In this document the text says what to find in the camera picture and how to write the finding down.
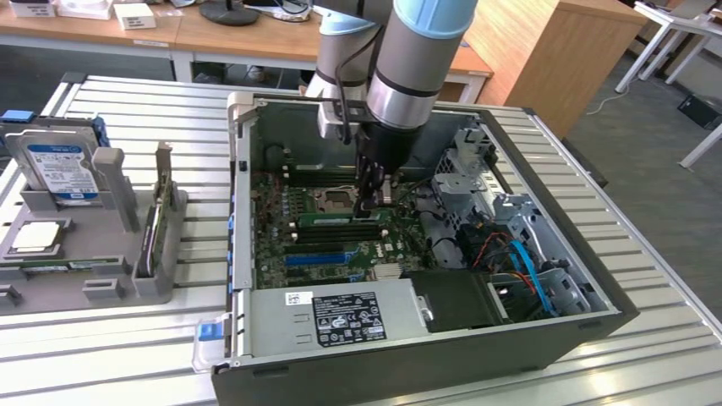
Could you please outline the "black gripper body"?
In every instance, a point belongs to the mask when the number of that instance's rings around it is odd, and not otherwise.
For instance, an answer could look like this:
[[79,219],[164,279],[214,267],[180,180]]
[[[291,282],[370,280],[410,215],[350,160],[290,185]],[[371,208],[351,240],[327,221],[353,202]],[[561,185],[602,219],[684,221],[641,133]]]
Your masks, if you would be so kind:
[[379,167],[393,174],[407,163],[421,128],[399,129],[379,122],[363,123],[357,135],[357,172]]

